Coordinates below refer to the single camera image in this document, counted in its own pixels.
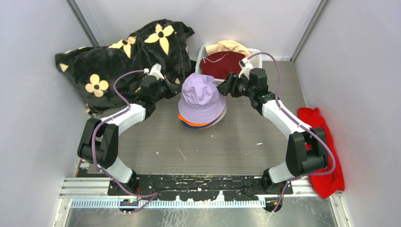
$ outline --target red cloth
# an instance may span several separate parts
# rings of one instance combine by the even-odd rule
[[[322,127],[326,133],[327,146],[333,152],[336,160],[336,168],[334,172],[323,176],[310,176],[310,181],[315,191],[323,198],[326,199],[332,195],[336,190],[344,190],[344,176],[342,174],[341,164],[338,160],[336,150],[334,149],[333,137],[330,134],[330,130],[326,125],[326,121],[322,116],[319,115],[319,108],[299,108],[298,118],[303,122],[309,124],[313,128]],[[326,169],[318,170],[316,173],[321,173],[329,170],[332,167],[332,161],[329,157],[329,167]]]
[[[245,55],[232,51],[216,52],[206,57],[207,59],[203,58],[200,61],[199,66],[203,70],[204,75],[213,76],[215,79],[227,79],[228,73],[241,72],[239,61],[242,60],[244,57]]]

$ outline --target white wall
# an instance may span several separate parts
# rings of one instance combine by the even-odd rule
[[[203,44],[233,39],[290,59],[320,0],[77,0],[100,45],[126,38],[167,18],[194,29],[188,40],[196,59]]]
[[[0,226],[54,221],[87,119],[54,54],[89,45],[64,0],[1,1]]]
[[[401,1],[331,1],[296,68],[333,133],[357,227],[400,226]]]

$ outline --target white basket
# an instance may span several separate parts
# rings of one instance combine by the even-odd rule
[[[205,44],[200,48],[199,54],[198,54],[198,59],[196,60],[196,65],[195,65],[195,72],[202,74],[202,69],[199,67],[201,60],[205,57],[208,56],[208,53],[206,51],[206,46],[208,46],[210,44]],[[252,55],[254,53],[259,53],[259,50],[256,49],[252,49],[252,48],[248,48],[249,53]],[[257,55],[253,58],[251,58],[251,63],[253,65],[254,68],[262,68],[262,55]],[[216,82],[216,85],[221,84],[222,82],[224,82],[223,79],[214,79]]]

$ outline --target yellow cloth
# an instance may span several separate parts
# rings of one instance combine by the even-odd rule
[[[236,53],[241,53],[245,55],[245,57],[251,56],[246,47],[237,43],[234,40],[223,40],[219,41],[217,44],[206,46],[206,52],[208,53],[208,55],[221,51],[232,51]]]

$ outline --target stack of hats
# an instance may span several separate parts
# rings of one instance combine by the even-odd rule
[[[183,83],[178,110],[183,125],[204,129],[223,119],[226,97],[218,92],[212,76],[193,73]]]

